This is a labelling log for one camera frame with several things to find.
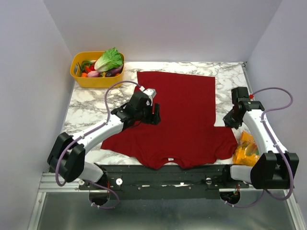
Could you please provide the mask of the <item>red t-shirt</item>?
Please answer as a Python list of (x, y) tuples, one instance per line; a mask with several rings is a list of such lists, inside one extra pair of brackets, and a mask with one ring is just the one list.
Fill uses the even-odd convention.
[(237, 141), (230, 128), (215, 126), (215, 78), (167, 72), (138, 72), (160, 105), (158, 125), (139, 124), (111, 136), (101, 148), (159, 169), (169, 162), (192, 168), (232, 157)]

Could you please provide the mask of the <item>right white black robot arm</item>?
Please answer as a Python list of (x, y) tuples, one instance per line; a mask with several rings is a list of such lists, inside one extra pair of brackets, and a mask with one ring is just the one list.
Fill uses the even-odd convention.
[(256, 189), (292, 189), (299, 157), (289, 152), (279, 141), (266, 117), (268, 110), (260, 101), (251, 99), (247, 87), (231, 90), (233, 108), (224, 116), (226, 127), (238, 129), (245, 124), (250, 130), (258, 151), (259, 160), (254, 166), (231, 165), (221, 175), (223, 186), (230, 188), (238, 181)]

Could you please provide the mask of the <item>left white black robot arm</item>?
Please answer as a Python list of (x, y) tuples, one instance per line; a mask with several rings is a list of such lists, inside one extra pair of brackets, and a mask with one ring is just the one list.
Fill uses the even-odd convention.
[(157, 125), (160, 121), (159, 104), (153, 103), (154, 89), (135, 92), (130, 100), (94, 126), (79, 133), (61, 133), (47, 159), (49, 166), (70, 183), (76, 179), (90, 181), (95, 189), (106, 185), (105, 169), (96, 163), (88, 163), (85, 156), (96, 145), (118, 134), (136, 122)]

